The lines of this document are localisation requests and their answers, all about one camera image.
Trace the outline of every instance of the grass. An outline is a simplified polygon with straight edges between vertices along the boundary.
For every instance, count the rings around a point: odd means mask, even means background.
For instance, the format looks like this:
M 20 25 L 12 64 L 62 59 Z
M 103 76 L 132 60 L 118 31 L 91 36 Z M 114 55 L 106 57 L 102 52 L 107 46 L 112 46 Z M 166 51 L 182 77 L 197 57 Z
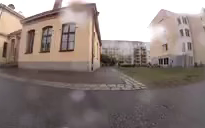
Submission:
M 150 88 L 188 85 L 205 80 L 205 67 L 200 68 L 146 68 L 119 67 L 123 73 Z

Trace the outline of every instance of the overcast sky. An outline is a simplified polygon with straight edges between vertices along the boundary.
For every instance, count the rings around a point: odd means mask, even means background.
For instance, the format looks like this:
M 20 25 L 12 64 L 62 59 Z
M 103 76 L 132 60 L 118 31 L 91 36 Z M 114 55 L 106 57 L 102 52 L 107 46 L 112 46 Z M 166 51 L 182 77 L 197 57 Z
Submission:
M 67 6 L 71 0 L 63 0 Z M 84 0 L 97 4 L 102 40 L 149 41 L 147 29 L 160 9 L 176 13 L 199 13 L 205 0 Z M 25 17 L 51 10 L 54 0 L 0 0 L 14 4 Z

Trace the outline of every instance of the window sill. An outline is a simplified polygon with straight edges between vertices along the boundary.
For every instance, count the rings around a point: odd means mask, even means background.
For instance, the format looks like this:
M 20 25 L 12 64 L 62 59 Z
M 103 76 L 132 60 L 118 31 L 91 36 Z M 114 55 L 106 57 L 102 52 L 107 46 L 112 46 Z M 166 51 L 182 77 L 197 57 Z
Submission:
M 59 50 L 59 52 L 73 52 L 74 50 Z
M 39 53 L 49 53 L 50 51 L 40 51 Z
M 25 52 L 24 54 L 32 54 L 33 52 Z

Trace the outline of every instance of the tree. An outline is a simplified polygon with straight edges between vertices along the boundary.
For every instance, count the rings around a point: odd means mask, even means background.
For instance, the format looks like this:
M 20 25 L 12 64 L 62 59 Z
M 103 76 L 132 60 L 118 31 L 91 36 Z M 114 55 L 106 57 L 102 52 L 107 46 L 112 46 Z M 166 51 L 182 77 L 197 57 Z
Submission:
M 109 66 L 113 66 L 117 63 L 116 58 L 108 56 L 108 55 L 101 55 L 101 60 L 100 60 L 103 64 L 105 65 L 109 65 Z

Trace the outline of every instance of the road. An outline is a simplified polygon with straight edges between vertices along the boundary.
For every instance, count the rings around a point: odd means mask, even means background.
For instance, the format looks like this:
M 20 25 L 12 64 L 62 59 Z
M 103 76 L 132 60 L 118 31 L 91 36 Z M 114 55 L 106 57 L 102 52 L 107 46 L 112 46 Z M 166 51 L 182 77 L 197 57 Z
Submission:
M 0 78 L 0 128 L 205 128 L 205 82 L 77 91 Z

